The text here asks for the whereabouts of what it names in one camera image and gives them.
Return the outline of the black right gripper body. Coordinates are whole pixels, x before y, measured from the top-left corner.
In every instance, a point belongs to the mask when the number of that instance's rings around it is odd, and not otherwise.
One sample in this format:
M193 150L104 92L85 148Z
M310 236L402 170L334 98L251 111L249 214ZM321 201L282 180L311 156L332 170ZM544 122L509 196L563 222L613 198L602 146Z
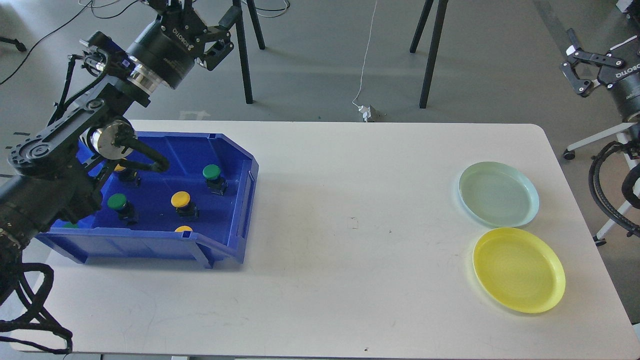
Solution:
M630 55L623 58L617 55L613 66L602 66L602 83L606 86L614 101L623 123L639 121L639 57Z

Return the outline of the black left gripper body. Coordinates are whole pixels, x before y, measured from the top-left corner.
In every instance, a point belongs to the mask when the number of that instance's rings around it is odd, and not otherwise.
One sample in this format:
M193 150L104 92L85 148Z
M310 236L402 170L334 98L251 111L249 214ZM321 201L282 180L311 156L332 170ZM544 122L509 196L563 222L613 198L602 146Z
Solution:
M205 43L197 37L206 28L195 10L167 10L147 25L126 52L176 89L204 53Z

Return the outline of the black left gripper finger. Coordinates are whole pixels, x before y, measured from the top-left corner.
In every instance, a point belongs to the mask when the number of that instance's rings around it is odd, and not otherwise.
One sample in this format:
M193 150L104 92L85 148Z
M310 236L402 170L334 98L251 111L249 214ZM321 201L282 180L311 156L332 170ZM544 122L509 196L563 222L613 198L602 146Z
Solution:
M232 27L236 28L237 35L244 36L243 12L241 6L231 6L226 14L222 16L218 25L209 26L202 34L204 43L213 43L214 41L224 40L231 37L228 34Z
M216 41L209 50L197 57L196 63L203 69L213 71L233 48L234 44L231 41Z

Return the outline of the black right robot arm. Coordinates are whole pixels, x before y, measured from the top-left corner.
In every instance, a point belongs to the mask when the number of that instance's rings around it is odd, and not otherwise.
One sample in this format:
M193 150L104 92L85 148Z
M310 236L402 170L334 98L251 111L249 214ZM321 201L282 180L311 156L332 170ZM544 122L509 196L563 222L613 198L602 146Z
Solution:
M576 95L583 98L595 89L605 89L615 104L621 123L572 143L565 148L562 156L565 160L573 160L579 148L615 136L613 141L608 142L591 158L588 171L590 196L608 217L605 225L593 236L593 241L596 246L604 245L607 232L614 226L622 228L627 237L638 237L639 222L630 219L627 212L639 207L639 36L634 35L613 45L603 54L585 50L573 29L567 30L567 36L570 44L560 70L570 87ZM601 171L605 161L615 154L622 155L628 166L627 174L621 177L624 202L620 206L612 204L602 186Z

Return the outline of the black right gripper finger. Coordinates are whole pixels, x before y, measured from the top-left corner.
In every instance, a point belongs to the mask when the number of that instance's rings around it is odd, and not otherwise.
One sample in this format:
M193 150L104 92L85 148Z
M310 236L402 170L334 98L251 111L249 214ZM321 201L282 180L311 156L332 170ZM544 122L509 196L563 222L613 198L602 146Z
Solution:
M566 50L566 61L572 68L574 68L578 63L616 69L620 69L624 64L626 64L623 59L613 57L612 54L598 54L583 50L578 39L578 35L576 35L573 28L569 28L566 31L566 34L570 42L570 46Z
M596 67L598 69L600 69L602 67L601 64L598 63L594 63L592 61L588 61L588 62L584 62L584 61L577 61L577 62L570 62L570 61L563 61L562 64L560 64L560 70L562 71L564 77L567 79L567 81L569 82L571 88L573 89L574 93L578 96L581 96L582 98L586 98L587 96L589 96L595 89L599 88L601 86L601 82L598 80L598 77L596 76L595 79L582 79L578 76L578 73L576 72L576 68L578 67L578 64L582 64L582 65L586 65L586 66L592 66L592 67Z

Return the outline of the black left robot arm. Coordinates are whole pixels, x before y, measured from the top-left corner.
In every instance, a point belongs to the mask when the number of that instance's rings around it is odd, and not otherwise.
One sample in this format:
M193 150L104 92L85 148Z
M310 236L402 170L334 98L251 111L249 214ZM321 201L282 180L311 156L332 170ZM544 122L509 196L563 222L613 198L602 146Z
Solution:
M147 107L158 85L176 88L195 64L212 71L231 50L237 29L246 102L251 104L243 10L235 0L208 26L190 0L147 0L155 20L124 50L103 32L71 55L64 89L47 126L12 148L16 174L1 187L1 301L16 294L25 308L1 321L1 341L51 354L73 351L73 333L45 308L50 265L24 262L23 251L55 221L76 224L102 207L102 188L117 166L164 173L169 160L138 139L125 112Z

